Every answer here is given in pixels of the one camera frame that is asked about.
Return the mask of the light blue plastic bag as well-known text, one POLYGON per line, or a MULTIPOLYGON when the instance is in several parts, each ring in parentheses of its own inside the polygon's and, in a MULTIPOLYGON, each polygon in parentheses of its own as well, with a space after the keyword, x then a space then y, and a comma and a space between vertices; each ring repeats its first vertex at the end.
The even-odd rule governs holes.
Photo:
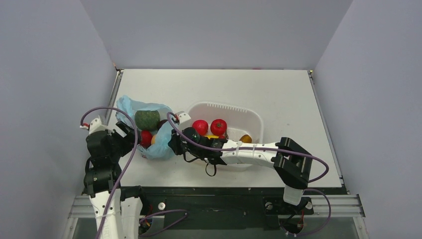
MULTIPOLYGON (((167 120, 167 113, 172 111, 171 108, 166 105, 139 102, 131 99, 126 95, 120 97, 116 101, 115 106, 130 116, 132 121, 134 121, 134 115, 136 111, 158 111, 161 116, 160 120, 167 120)), ((172 130, 173 127, 168 122, 166 122, 159 130, 150 131, 153 136, 156 135, 156 142, 154 145, 150 145, 148 148, 144 148, 139 145, 137 149, 146 159, 169 159, 173 157, 174 153, 168 146, 168 142, 171 139, 172 130)))

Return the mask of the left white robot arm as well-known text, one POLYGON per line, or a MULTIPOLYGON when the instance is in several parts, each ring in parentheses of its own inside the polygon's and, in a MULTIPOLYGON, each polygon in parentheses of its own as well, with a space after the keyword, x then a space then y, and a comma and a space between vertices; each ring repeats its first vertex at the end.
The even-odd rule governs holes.
POLYGON ((109 128, 99 118, 84 123, 89 158, 85 165, 84 193, 88 195, 97 223, 98 239, 138 238, 139 216, 148 209, 140 186, 121 186, 121 179, 139 142, 137 131, 123 122, 123 132, 109 128))

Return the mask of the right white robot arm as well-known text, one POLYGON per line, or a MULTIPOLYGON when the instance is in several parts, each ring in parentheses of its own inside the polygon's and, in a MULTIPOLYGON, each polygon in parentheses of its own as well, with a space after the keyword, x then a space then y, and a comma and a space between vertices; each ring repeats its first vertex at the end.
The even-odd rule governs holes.
POLYGON ((178 134, 172 130, 169 147, 176 155, 191 154, 193 160, 204 161, 207 165, 247 164, 274 169, 285 184, 281 207, 292 213, 311 210, 312 202, 303 197, 308 188, 312 159, 305 153, 296 152, 302 148, 289 138, 268 144, 244 143, 229 139, 201 136, 188 127, 178 134))

